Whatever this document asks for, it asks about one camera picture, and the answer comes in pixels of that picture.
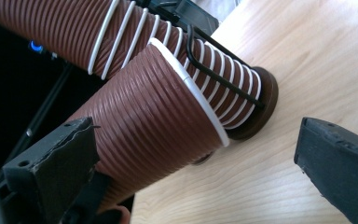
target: blue light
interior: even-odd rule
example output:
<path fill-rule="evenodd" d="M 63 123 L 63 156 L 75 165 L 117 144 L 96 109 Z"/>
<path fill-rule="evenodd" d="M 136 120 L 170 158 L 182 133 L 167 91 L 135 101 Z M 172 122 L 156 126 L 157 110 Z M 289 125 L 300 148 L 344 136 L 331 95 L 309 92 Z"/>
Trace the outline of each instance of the blue light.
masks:
<path fill-rule="evenodd" d="M 31 49 L 32 49 L 33 51 L 36 51 L 36 52 L 38 52 L 38 53 L 41 53 L 42 50 L 43 50 L 43 46 L 41 46 L 41 45 L 36 45 L 33 40 L 31 40 L 30 46 L 31 46 Z"/>

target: light wood surface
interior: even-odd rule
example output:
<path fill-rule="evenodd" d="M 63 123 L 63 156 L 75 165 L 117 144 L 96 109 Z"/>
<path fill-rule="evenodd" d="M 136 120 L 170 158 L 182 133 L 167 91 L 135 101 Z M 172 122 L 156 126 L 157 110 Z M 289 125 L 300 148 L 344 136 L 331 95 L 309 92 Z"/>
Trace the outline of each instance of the light wood surface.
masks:
<path fill-rule="evenodd" d="M 277 78 L 275 112 L 252 139 L 138 192 L 131 222 L 349 222 L 293 157 L 303 117 L 358 134 L 358 1 L 244 0 L 213 37 Z"/>

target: brown rubber flange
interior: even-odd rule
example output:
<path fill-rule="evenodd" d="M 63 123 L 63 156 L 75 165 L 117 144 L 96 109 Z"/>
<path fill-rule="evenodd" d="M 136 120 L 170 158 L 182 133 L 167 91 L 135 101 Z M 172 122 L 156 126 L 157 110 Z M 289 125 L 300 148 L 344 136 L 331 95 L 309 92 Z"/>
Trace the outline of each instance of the brown rubber flange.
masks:
<path fill-rule="evenodd" d="M 238 128 L 226 130 L 228 137 L 235 140 L 247 140 L 257 134 L 269 121 L 278 101 L 278 83 L 266 69 L 253 67 L 261 79 L 262 89 L 259 101 L 264 108 L 255 108 L 252 115 Z"/>
<path fill-rule="evenodd" d="M 206 156 L 204 156 L 196 161 L 191 162 L 191 164 L 192 165 L 201 165 L 201 164 L 205 163 L 207 160 L 209 160 L 213 154 L 214 154 L 214 151 L 212 151 L 211 153 L 207 154 Z"/>

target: black metal rod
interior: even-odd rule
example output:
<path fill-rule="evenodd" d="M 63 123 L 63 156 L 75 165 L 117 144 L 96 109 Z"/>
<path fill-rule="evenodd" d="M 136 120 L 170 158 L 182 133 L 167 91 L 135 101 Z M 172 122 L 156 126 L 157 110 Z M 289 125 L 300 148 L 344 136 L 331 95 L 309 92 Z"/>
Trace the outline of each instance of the black metal rod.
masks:
<path fill-rule="evenodd" d="M 176 6 L 178 3 L 177 1 L 173 1 L 173 2 L 163 2 L 160 4 L 157 4 L 156 7 L 174 7 Z"/>
<path fill-rule="evenodd" d="M 221 44 L 219 44 L 217 41 L 215 41 L 213 38 L 211 38 L 209 35 L 205 34 L 199 27 L 197 26 L 193 26 L 191 25 L 194 29 L 194 31 L 197 33 L 197 35 L 201 36 L 202 38 L 204 38 L 206 41 L 208 41 L 209 43 L 211 43 L 212 45 L 214 45 L 217 49 L 220 49 L 222 52 L 224 52 L 226 55 L 230 56 L 232 59 L 237 60 L 239 63 L 247 66 L 248 68 L 252 67 L 247 64 L 246 62 L 244 62 L 243 60 L 241 60 L 239 57 L 237 57 L 237 55 L 233 54 L 231 51 L 229 51 L 228 49 L 226 49 L 225 47 L 223 47 Z"/>
<path fill-rule="evenodd" d="M 214 71 L 212 71 L 211 69 L 209 69 L 208 67 L 204 66 L 202 63 L 200 63 L 193 55 L 192 52 L 192 45 L 193 45 L 193 40 L 194 40 L 194 27 L 192 25 L 188 25 L 187 26 L 187 34 L 188 34 L 188 39 L 187 39 L 187 44 L 186 44 L 186 52 L 187 52 L 187 58 L 190 60 L 190 62 L 196 67 L 198 68 L 201 72 L 205 73 L 206 75 L 208 75 L 209 77 L 211 77 L 213 80 L 219 82 L 220 84 L 222 84 L 223 86 L 229 88 L 231 91 L 234 91 L 235 93 L 237 93 L 240 97 L 252 102 L 252 104 L 256 105 L 259 108 L 264 108 L 264 104 L 261 103 L 260 101 L 257 101 L 254 97 L 252 97 L 251 95 L 249 95 L 248 93 L 244 92 L 243 90 L 241 90 L 240 88 L 236 87 L 235 85 L 233 85 L 231 82 L 227 81 L 225 78 L 220 77 L 219 75 L 217 75 Z"/>
<path fill-rule="evenodd" d="M 5 163 L 11 161 L 13 158 L 18 156 L 20 153 L 22 153 L 25 149 L 28 148 L 28 146 L 31 143 L 31 140 L 33 139 L 34 135 L 36 134 L 37 130 L 39 129 L 41 123 L 46 117 L 46 114 L 51 109 L 51 106 L 53 105 L 55 99 L 57 98 L 58 94 L 60 93 L 63 85 L 65 84 L 66 80 L 68 79 L 69 75 L 71 74 L 71 71 L 73 69 L 73 66 L 68 63 L 64 68 L 60 75 L 60 77 L 57 79 L 56 83 L 54 84 L 53 88 L 51 88 L 50 92 L 48 93 L 48 96 L 46 97 L 43 104 L 39 107 L 36 114 L 32 118 L 30 124 L 28 125 L 25 132 L 21 135 L 20 140 L 17 142 L 16 146 L 14 146 L 13 150 L 11 150 L 9 156 L 7 157 Z M 2 170 L 0 170 L 0 182 L 3 179 L 3 173 Z"/>
<path fill-rule="evenodd" d="M 151 0 L 144 0 L 144 1 L 137 1 L 137 2 L 141 2 L 139 7 L 149 7 Z"/>

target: white plastic rim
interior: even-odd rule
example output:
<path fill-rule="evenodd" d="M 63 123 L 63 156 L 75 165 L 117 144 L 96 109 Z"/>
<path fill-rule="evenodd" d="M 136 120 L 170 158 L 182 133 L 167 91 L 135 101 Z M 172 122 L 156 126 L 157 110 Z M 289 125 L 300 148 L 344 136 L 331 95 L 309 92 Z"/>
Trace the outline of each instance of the white plastic rim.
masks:
<path fill-rule="evenodd" d="M 152 38 L 150 40 L 150 44 L 155 46 L 159 52 L 164 56 L 165 60 L 171 65 L 173 70 L 176 74 L 184 81 L 188 89 L 194 95 L 196 100 L 199 102 L 202 109 L 205 111 L 205 114 L 208 116 L 209 120 L 211 121 L 212 125 L 216 129 L 217 134 L 220 137 L 222 145 L 224 147 L 228 146 L 229 140 L 227 137 L 227 133 L 223 128 L 222 123 L 217 118 L 216 114 L 213 112 L 213 109 L 209 105 L 208 101 L 203 96 L 202 92 L 200 91 L 199 87 L 196 85 L 194 80 L 185 70 L 185 68 L 179 63 L 179 61 L 173 57 L 172 53 L 156 38 Z"/>

